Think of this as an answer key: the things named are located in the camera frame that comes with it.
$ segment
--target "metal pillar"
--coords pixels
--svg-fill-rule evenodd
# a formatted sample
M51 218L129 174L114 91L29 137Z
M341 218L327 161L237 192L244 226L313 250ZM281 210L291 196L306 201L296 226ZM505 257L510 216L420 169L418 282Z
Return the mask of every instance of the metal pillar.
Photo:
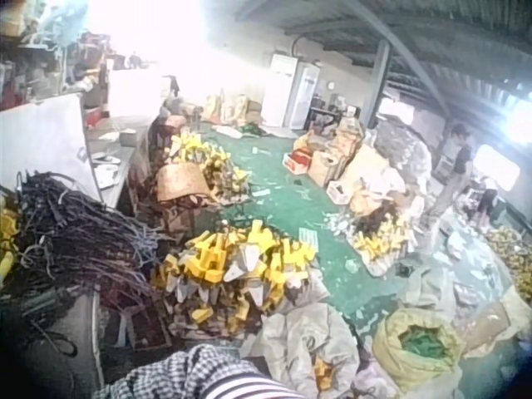
M379 48L375 56L372 72L372 91L366 95L364 106L360 114L360 122L363 126L373 128L377 107L381 102L381 94L386 84L386 75L390 66L392 47L387 40L379 42Z
M440 104L443 111L446 113L446 116L450 115L449 108L443 96L440 94L440 91L432 81L428 73L417 60L416 56L412 54L410 49L405 46L405 43L397 37L397 35L390 29L390 27L381 21L377 15L375 15L369 8L367 8L360 0L342 0L342 5L353 12L357 17L362 19L370 27L379 32L385 39L387 39L397 52L408 62L410 68L419 76L423 84L426 86L427 90L436 98L438 104Z

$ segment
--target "white board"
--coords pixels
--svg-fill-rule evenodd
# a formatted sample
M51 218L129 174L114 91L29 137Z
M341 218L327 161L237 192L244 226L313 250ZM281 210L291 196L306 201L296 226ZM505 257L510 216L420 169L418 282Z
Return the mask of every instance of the white board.
M17 172L55 172L76 180L101 200L87 154L80 99L76 94L0 112L0 185L14 190Z

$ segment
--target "striped sleeve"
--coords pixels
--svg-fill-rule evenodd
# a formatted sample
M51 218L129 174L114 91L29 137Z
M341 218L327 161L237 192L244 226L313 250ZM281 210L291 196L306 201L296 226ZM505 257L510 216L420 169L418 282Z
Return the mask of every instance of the striped sleeve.
M206 390L202 397L203 399L302 398L284 385L254 373L224 378Z

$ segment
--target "person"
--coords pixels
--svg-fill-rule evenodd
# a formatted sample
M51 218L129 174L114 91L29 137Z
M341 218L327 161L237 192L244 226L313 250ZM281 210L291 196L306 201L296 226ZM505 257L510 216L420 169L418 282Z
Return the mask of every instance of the person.
M303 398L250 362L211 345L176 352L106 385L92 399Z
M473 170L472 151L468 145L469 136L469 131L462 124L455 125L451 131L451 139L461 149L456 156L455 165L446 186L434 205L426 210L421 217L421 226L427 230L431 229L439 220L447 208L452 205L455 195L460 193L469 182Z
M480 198L480 203L476 209L475 216L473 216L476 228L480 232L484 231L484 229L487 227L486 222L489 220L491 213L493 212L497 201L498 192L497 184L489 176L484 176L481 181L484 184L485 191Z

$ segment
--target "pile of yellow plastic parts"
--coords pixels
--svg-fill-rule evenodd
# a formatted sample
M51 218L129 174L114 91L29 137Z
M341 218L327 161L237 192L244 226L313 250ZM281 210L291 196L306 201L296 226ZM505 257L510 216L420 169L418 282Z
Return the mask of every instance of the pile of yellow plastic parts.
M300 292L316 255L308 244L281 238L261 220L247 229L225 224L217 233L205 231L186 247L166 257L152 283L167 292L169 313L177 318L185 313L205 330L223 324L228 334L237 333L251 312L259 320L273 312L288 290ZM175 304L169 298L176 298Z
M234 202L234 197L249 192L249 173L238 168L221 146L202 142L200 135L186 132L174 135L171 148L165 151L173 163L197 164L218 200Z
M374 261L383 255L399 252L407 240L407 229L408 223L402 216L397 218L396 223L393 223L392 218L389 217L381 223L377 233L371 237L366 237L359 231L355 235L352 246L359 253L365 252L369 260Z
M17 213L5 206L5 200L1 198L0 204L0 288L3 280L11 270L15 262L13 250L16 249L13 243L14 236L18 233Z

